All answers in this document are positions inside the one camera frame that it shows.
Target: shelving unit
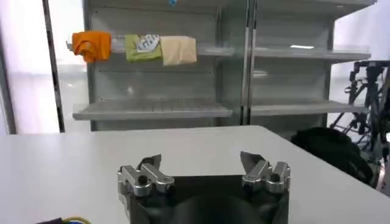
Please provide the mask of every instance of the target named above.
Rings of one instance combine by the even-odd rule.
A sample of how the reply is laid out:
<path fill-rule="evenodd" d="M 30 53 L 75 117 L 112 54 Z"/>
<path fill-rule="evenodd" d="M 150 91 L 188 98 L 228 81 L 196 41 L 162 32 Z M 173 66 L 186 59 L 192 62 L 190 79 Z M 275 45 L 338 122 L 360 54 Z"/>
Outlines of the shelving unit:
<path fill-rule="evenodd" d="M 334 21 L 373 0 L 257 0 L 249 80 L 249 124 L 286 137 L 326 125 L 327 113 L 362 112 L 328 100 L 331 65 L 369 58 L 362 49 L 333 46 Z"/>
<path fill-rule="evenodd" d="M 76 120 L 120 121 L 230 117 L 232 110 L 209 99 L 105 100 L 74 113 Z"/>
<path fill-rule="evenodd" d="M 85 30 L 112 36 L 107 61 L 88 65 L 90 104 L 75 120 L 95 130 L 239 125 L 243 106 L 253 2 L 237 0 L 84 1 Z M 196 39 L 197 63 L 163 66 L 161 60 L 126 61 L 126 34 L 183 35 Z"/>

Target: cable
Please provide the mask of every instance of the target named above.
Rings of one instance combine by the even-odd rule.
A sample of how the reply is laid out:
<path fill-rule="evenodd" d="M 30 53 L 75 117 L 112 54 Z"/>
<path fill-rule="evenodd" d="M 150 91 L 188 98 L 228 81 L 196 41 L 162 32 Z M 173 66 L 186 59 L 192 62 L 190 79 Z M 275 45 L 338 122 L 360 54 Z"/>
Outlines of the cable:
<path fill-rule="evenodd" d="M 67 222 L 67 223 L 76 221 L 76 222 L 81 222 L 83 224 L 91 224 L 91 222 L 88 221 L 87 219 L 82 218 L 82 217 L 78 217 L 78 216 L 69 217 L 69 218 L 63 219 L 62 221 Z"/>

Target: folded towel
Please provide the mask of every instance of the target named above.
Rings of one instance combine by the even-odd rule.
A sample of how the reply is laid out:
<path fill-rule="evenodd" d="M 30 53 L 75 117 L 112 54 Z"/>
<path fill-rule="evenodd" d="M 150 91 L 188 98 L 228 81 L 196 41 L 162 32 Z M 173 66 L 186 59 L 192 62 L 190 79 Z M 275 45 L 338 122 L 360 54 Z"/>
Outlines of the folded towel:
<path fill-rule="evenodd" d="M 182 65 L 194 63 L 196 58 L 196 40 L 184 36 L 160 37 L 164 65 Z"/>
<path fill-rule="evenodd" d="M 72 35 L 75 55 L 83 55 L 84 61 L 108 60 L 111 53 L 111 35 L 107 32 L 89 30 Z"/>
<path fill-rule="evenodd" d="M 161 58 L 160 36 L 138 36 L 128 34 L 125 36 L 126 60 L 146 61 Z"/>

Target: white table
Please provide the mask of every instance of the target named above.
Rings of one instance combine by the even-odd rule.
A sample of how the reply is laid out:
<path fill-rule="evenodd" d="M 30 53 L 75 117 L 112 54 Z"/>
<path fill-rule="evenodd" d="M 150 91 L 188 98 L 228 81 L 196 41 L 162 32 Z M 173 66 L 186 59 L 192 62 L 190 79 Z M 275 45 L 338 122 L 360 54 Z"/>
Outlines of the white table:
<path fill-rule="evenodd" d="M 290 223 L 388 223 L 390 199 L 262 127 L 0 138 L 0 223 L 128 223 L 116 171 L 161 153 L 168 175 L 243 174 L 239 152 L 291 166 Z"/>

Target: black backpack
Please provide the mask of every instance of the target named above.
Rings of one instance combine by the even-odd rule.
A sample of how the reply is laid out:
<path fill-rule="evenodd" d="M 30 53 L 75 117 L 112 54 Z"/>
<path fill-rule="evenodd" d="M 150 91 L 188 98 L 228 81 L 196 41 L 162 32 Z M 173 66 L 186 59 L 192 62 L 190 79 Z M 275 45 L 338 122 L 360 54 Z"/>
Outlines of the black backpack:
<path fill-rule="evenodd" d="M 298 131 L 291 142 L 356 179 L 370 184 L 373 172 L 360 156 L 359 147 L 351 139 L 330 128 L 316 127 Z"/>

